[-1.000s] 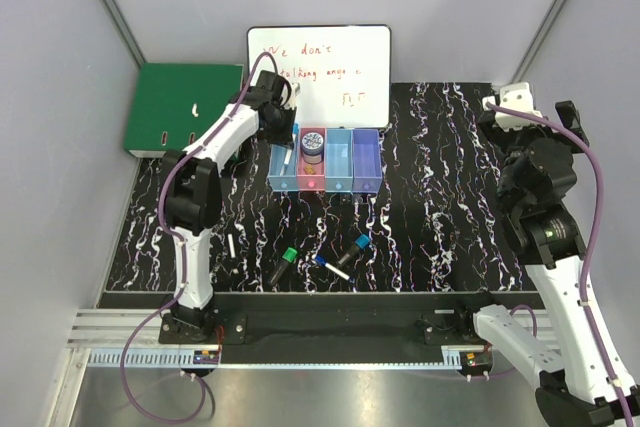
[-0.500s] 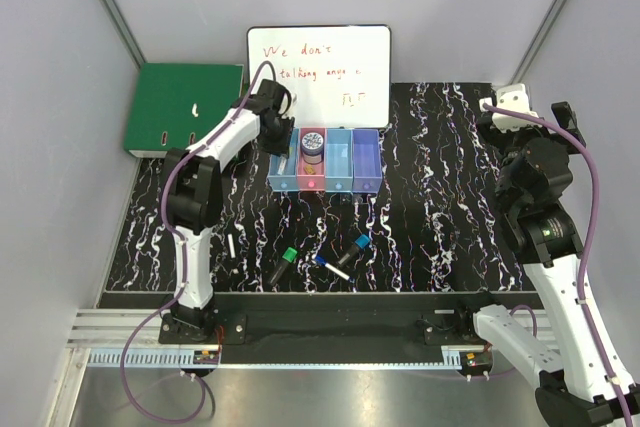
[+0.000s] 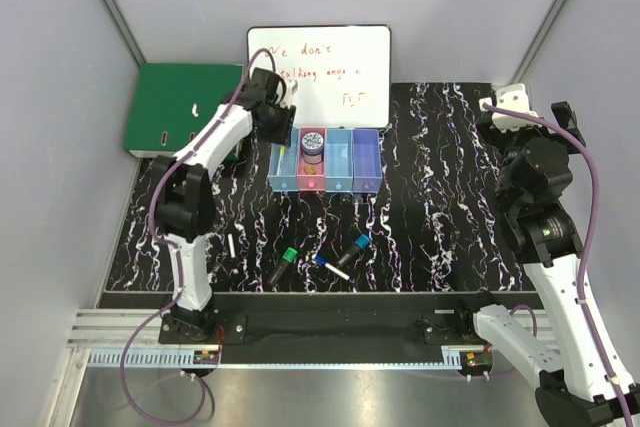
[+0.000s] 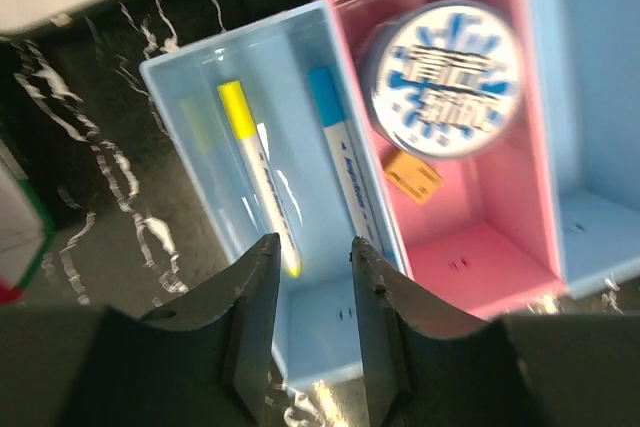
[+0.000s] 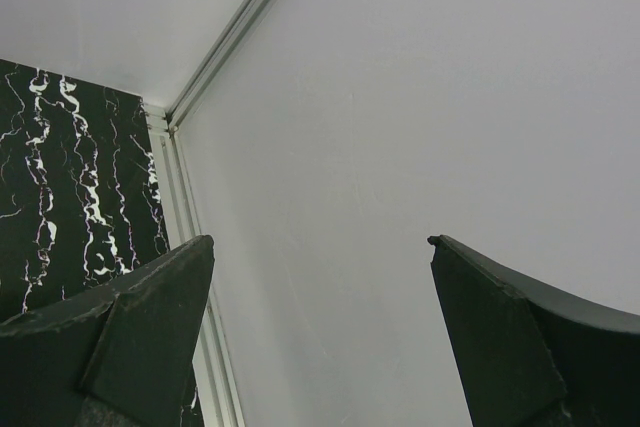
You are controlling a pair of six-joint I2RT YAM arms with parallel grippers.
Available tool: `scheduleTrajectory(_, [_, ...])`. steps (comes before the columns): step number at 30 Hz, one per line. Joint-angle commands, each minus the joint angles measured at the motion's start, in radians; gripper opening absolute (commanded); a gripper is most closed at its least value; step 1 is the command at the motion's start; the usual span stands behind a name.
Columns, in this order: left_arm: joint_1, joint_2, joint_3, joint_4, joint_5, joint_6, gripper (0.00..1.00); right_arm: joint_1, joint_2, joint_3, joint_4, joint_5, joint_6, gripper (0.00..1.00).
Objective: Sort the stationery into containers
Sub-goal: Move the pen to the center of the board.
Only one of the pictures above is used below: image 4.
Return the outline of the white pen blue tip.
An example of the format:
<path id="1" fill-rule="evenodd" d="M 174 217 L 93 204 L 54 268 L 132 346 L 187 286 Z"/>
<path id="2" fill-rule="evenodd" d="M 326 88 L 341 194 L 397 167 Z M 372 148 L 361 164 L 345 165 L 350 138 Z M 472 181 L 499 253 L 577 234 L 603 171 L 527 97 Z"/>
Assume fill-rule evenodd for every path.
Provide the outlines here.
<path id="1" fill-rule="evenodd" d="M 318 67 L 308 72 L 311 95 L 318 109 L 328 149 L 340 182 L 355 233 L 383 250 L 361 169 L 349 137 L 341 98 L 331 71 Z"/>

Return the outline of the pink bin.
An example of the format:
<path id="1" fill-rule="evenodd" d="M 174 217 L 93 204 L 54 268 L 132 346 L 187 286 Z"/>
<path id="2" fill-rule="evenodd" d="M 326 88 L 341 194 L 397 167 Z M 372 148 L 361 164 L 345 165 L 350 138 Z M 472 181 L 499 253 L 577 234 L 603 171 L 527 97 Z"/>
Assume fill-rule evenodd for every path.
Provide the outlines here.
<path id="1" fill-rule="evenodd" d="M 448 303 L 489 318 L 564 289 L 531 16 L 528 0 L 475 0 L 504 14 L 522 43 L 521 114 L 477 156 L 435 162 L 442 184 L 420 205 L 384 176 L 396 149 L 369 120 L 358 71 L 382 24 L 433 1 L 438 0 L 327 0 L 346 63 L 353 117 L 401 267 Z"/>

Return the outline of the light blue bin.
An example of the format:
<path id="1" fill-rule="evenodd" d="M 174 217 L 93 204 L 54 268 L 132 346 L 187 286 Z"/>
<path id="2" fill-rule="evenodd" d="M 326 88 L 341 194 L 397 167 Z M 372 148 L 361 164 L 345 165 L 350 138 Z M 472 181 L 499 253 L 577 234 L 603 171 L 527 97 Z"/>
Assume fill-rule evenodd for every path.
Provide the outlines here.
<path id="1" fill-rule="evenodd" d="M 313 101 L 308 72 L 338 89 L 383 250 L 403 270 L 373 166 L 353 117 L 346 63 L 326 2 L 316 1 L 147 60 L 141 75 L 226 257 L 270 233 L 217 87 L 238 80 L 255 121 L 302 267 L 284 273 L 272 352 L 286 382 L 306 389 L 362 372 L 352 269 L 355 231 Z"/>
<path id="2" fill-rule="evenodd" d="M 639 273 L 639 0 L 529 0 L 560 265 L 582 297 Z"/>

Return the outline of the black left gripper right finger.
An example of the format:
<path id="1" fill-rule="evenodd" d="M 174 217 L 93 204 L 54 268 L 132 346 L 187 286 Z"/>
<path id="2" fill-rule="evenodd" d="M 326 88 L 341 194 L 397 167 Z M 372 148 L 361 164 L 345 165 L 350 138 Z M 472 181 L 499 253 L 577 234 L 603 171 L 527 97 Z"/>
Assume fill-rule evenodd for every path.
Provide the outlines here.
<path id="1" fill-rule="evenodd" d="M 366 239 L 351 264 L 374 426 L 635 426 L 639 317 L 481 320 L 397 271 Z"/>

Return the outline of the blue gel jar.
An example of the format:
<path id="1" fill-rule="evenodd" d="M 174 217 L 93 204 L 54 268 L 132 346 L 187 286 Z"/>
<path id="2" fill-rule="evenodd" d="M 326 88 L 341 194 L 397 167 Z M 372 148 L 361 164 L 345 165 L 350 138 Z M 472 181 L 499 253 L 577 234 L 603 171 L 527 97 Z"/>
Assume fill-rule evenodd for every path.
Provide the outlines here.
<path id="1" fill-rule="evenodd" d="M 358 78 L 373 127 L 425 160 L 472 156 L 519 114 L 521 43 L 497 10 L 470 0 L 428 3 L 393 19 L 366 50 Z"/>

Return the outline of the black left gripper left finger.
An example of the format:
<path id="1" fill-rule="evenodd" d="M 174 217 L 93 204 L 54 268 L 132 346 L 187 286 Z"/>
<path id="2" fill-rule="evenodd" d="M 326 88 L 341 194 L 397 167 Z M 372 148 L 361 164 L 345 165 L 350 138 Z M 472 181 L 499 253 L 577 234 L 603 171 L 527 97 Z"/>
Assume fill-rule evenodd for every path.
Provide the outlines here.
<path id="1" fill-rule="evenodd" d="M 3 309 L 2 424 L 258 425 L 280 258 L 267 234 L 141 318 L 110 306 Z"/>

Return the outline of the white marker yellow cap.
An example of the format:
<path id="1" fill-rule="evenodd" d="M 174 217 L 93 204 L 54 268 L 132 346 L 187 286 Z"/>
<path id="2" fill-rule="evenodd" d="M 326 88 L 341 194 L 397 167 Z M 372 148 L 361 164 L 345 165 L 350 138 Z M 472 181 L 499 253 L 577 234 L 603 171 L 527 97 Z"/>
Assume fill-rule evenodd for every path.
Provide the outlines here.
<path id="1" fill-rule="evenodd" d="M 290 277 L 297 278 L 302 267 L 300 254 L 242 86 L 238 80 L 229 81 L 219 85 L 217 92 L 265 224 L 270 232 L 280 236 L 283 269 Z"/>

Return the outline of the small yellow eraser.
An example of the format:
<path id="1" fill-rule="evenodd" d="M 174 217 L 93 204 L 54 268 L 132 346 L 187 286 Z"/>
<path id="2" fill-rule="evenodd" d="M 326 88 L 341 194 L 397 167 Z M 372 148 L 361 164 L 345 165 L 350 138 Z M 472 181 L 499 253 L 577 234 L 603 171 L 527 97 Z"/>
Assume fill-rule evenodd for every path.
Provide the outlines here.
<path id="1" fill-rule="evenodd" d="M 418 205 L 424 205 L 443 182 L 433 167 L 402 150 L 387 159 L 383 170 L 385 178 Z"/>

